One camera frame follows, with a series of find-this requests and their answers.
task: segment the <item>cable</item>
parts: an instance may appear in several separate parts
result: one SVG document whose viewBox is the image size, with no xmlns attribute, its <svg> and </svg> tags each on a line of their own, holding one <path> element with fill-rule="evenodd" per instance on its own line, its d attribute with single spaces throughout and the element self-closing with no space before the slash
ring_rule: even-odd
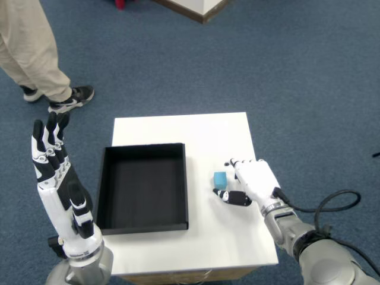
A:
<svg viewBox="0 0 380 285">
<path fill-rule="evenodd" d="M 351 204 L 348 204 L 348 205 L 345 205 L 345 206 L 342 206 L 342 207 L 324 208 L 324 206 L 328 202 L 330 202 L 332 199 L 334 199 L 335 197 L 337 197 L 339 195 L 343 195 L 343 194 L 354 194 L 354 195 L 356 195 L 356 200 L 353 201 Z M 362 196 L 361 196 L 361 194 L 359 192 L 356 192 L 354 190 L 340 190 L 340 191 L 337 191 L 337 192 L 335 192 L 335 193 L 327 196 L 325 199 L 323 199 L 323 201 L 319 204 L 318 208 L 316 208 L 316 209 L 304 209 L 304 208 L 299 208 L 299 207 L 293 205 L 290 202 L 290 200 L 286 197 L 286 195 L 284 194 L 284 192 L 280 188 L 277 188 L 277 187 L 274 188 L 274 190 L 273 190 L 273 196 L 282 199 L 287 205 L 289 205 L 290 207 L 294 208 L 295 210 L 298 210 L 298 211 L 301 211 L 301 212 L 304 212 L 304 213 L 315 213 L 314 214 L 314 226 L 315 226 L 315 230 L 318 233 L 324 235 L 327 239 L 332 239 L 335 242 L 339 243 L 340 245 L 346 246 L 346 247 L 348 247 L 348 248 L 356 251 L 372 267 L 372 269 L 377 273 L 377 275 L 380 276 L 380 270 L 379 270 L 379 268 L 375 265 L 375 263 L 363 251 L 361 251 L 359 248 L 357 248 L 356 246 L 352 245 L 351 243 L 348 243 L 348 242 L 345 242 L 343 240 L 339 240 L 339 239 L 336 239 L 334 237 L 331 237 L 330 236 L 331 226 L 329 226 L 328 224 L 324 225 L 322 227 L 322 229 L 319 227 L 319 215 L 320 215 L 321 212 L 344 211 L 344 210 L 348 210 L 348 209 L 350 209 L 350 208 L 358 205 L 358 203 L 362 199 Z"/>
</svg>

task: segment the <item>blue block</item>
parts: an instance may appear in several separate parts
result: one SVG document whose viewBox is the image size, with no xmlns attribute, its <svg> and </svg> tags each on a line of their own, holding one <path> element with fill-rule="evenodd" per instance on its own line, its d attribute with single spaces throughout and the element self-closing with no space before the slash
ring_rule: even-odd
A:
<svg viewBox="0 0 380 285">
<path fill-rule="evenodd" d="M 227 188 L 226 172 L 214 172 L 214 187 L 219 190 Z"/>
</svg>

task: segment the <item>black box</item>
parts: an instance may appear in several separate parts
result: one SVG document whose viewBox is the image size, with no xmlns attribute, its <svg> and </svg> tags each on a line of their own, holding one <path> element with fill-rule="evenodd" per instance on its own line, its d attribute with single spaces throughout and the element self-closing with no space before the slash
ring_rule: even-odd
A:
<svg viewBox="0 0 380 285">
<path fill-rule="evenodd" d="M 185 145 L 106 147 L 96 208 L 104 235 L 188 229 Z"/>
</svg>

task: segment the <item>blue carpet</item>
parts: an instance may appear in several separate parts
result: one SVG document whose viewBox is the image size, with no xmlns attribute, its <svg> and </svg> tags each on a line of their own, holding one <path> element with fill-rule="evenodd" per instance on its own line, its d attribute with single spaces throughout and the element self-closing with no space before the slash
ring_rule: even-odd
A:
<svg viewBox="0 0 380 285">
<path fill-rule="evenodd" d="M 295 204 L 314 207 L 343 188 L 363 194 L 322 222 L 380 264 L 380 160 L 371 158 L 380 151 L 378 0 L 232 1 L 205 26 L 148 0 L 124 11 L 111 0 L 42 4 L 61 69 L 72 85 L 96 89 L 66 132 L 93 197 L 113 118 L 246 111 L 257 157 Z M 43 284 L 58 259 L 46 244 L 55 232 L 36 190 L 30 134 L 48 105 L 25 103 L 2 71 L 0 86 L 0 284 Z M 278 254 L 277 266 L 215 284 L 303 284 L 297 263 Z"/>
</svg>

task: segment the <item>black sneaker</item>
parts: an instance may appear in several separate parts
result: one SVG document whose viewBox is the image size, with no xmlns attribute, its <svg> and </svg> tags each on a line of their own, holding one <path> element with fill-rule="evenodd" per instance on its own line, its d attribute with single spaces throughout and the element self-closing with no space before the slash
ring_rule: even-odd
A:
<svg viewBox="0 0 380 285">
<path fill-rule="evenodd" d="M 63 102 L 50 101 L 50 112 L 65 113 L 76 107 L 82 107 L 94 97 L 94 88 L 92 86 L 79 86 L 72 89 L 72 94 L 69 99 Z"/>
<path fill-rule="evenodd" d="M 37 102 L 42 96 L 42 92 L 38 89 L 30 89 L 26 86 L 20 86 L 24 90 L 24 100 L 29 103 Z"/>
</svg>

